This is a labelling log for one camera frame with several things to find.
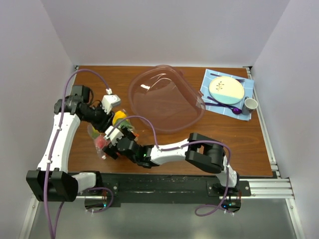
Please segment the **clear zip top bag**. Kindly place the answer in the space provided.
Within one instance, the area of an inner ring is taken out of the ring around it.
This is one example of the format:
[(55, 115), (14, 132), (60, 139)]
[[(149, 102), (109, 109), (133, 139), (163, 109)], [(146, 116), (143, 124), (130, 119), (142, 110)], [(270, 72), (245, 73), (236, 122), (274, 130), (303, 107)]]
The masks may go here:
[(120, 122), (127, 116), (128, 114), (125, 110), (116, 111), (111, 126), (105, 132), (99, 132), (91, 124), (88, 124), (88, 134), (93, 139), (97, 153), (101, 159), (105, 160), (107, 156), (113, 159), (118, 158), (120, 154), (117, 152), (115, 145), (123, 136), (137, 140), (139, 135), (130, 120), (126, 119)]

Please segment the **pink fake peach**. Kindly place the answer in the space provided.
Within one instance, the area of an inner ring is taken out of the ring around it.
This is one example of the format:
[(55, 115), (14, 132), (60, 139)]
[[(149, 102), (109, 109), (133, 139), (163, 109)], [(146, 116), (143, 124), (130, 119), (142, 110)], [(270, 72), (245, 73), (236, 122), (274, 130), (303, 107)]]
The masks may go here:
[(96, 138), (95, 145), (97, 148), (103, 149), (104, 146), (106, 145), (106, 141), (104, 138)]

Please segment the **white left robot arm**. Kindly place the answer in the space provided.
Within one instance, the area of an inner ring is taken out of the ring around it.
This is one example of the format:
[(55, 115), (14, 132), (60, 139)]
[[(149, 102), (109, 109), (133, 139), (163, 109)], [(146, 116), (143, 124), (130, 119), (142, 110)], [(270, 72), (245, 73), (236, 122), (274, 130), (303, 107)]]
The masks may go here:
[(103, 191), (101, 173), (84, 171), (68, 173), (68, 159), (74, 135), (81, 121), (104, 133), (112, 124), (112, 109), (121, 103), (110, 89), (97, 106), (92, 106), (93, 91), (83, 85), (72, 87), (71, 94), (54, 105), (54, 123), (47, 149), (36, 170), (29, 170), (26, 181), (39, 201), (73, 202), (77, 195)]

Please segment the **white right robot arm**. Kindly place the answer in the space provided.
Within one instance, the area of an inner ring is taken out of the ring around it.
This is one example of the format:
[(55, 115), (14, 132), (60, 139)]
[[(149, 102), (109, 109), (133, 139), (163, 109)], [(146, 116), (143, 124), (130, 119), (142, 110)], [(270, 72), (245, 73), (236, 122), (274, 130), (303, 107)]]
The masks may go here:
[(214, 174), (226, 195), (239, 191), (239, 175), (230, 166), (231, 150), (219, 141), (198, 133), (167, 145), (140, 145), (133, 136), (107, 137), (101, 147), (107, 156), (124, 156), (143, 168), (157, 167), (170, 162), (186, 161), (203, 172)]

